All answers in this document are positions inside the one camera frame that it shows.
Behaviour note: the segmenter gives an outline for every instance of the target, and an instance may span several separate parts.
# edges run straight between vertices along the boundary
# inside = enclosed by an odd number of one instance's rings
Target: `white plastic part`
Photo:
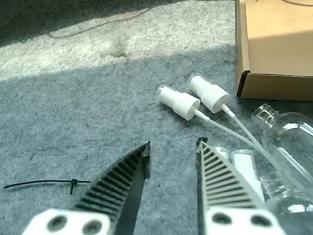
[[[253,151],[248,149],[236,150],[231,153],[235,168],[248,181],[259,197],[265,202],[261,181],[258,180]]]
[[[200,106],[200,100],[188,93],[180,93],[174,89],[161,85],[156,91],[156,99],[186,120],[194,117],[195,111]]]
[[[161,85],[156,91],[156,99],[157,101],[162,102],[172,108],[175,113],[186,120],[190,120],[194,117],[194,115],[196,115],[197,117],[241,139],[253,148],[256,148],[255,144],[247,138],[211,120],[208,116],[198,110],[198,107],[200,106],[200,100],[190,94],[180,93],[169,86]]]
[[[197,94],[201,99],[201,102],[214,114],[222,109],[226,109],[227,106],[224,107],[223,104],[226,105],[230,101],[229,93],[220,86],[211,84],[198,73],[191,75],[188,79],[187,85]]]
[[[36,215],[22,235],[111,235],[110,219],[94,212],[49,209]]]
[[[277,218],[264,209],[211,207],[204,235],[286,235]]]
[[[226,160],[229,160],[229,151],[227,148],[223,148],[223,147],[213,147],[214,150],[221,154]]]

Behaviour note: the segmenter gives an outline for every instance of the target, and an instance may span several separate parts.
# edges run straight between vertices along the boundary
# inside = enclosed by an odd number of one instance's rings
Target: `carpet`
[[[232,95],[229,106],[260,139],[249,116],[265,101],[235,97],[235,2],[12,2],[0,27],[0,185],[92,180],[151,141],[134,234],[196,235],[198,137],[230,151],[249,147],[196,117],[180,118],[155,92],[161,84],[188,92],[188,77],[199,72]],[[313,116],[310,102],[268,103]],[[242,133],[224,114],[200,109]],[[259,174],[272,170],[258,154],[256,165]],[[0,234],[19,235],[34,215],[68,205],[69,187],[1,187]]]

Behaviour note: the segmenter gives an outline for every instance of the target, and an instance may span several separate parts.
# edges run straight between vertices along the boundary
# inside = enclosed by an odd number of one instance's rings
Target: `cardboard box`
[[[236,0],[237,96],[313,100],[313,1]]]

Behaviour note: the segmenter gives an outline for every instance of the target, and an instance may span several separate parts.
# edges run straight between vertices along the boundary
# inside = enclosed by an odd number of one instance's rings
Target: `black zip tie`
[[[17,184],[13,184],[13,185],[7,185],[7,186],[4,186],[4,188],[10,188],[10,187],[19,186],[19,185],[29,185],[29,184],[33,184],[33,183],[45,183],[45,182],[70,183],[70,190],[69,190],[70,195],[73,194],[74,186],[77,185],[77,183],[90,183],[90,181],[81,181],[81,180],[76,180],[76,179],[71,179],[71,180],[36,180],[36,181],[17,183]]]

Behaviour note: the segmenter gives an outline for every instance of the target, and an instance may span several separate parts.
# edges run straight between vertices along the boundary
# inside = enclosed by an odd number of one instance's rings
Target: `white plastic cap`
[[[230,101],[230,94],[216,84],[211,84],[202,75],[195,73],[187,82],[188,87],[197,94],[201,102],[212,112],[218,113],[222,105]]]
[[[186,120],[194,117],[200,106],[200,100],[188,93],[180,93],[166,85],[161,85],[156,91],[156,99]]]
[[[248,149],[233,151],[231,159],[235,168],[248,181],[259,197],[265,201],[262,184],[257,177],[253,151]]]
[[[213,147],[213,148],[214,148],[214,150],[217,153],[221,154],[226,160],[229,159],[229,151],[228,151],[228,149],[223,148],[223,147]]]
[[[241,173],[246,175],[256,175],[254,154],[253,151],[248,149],[236,150],[231,153],[231,160],[235,168]]]

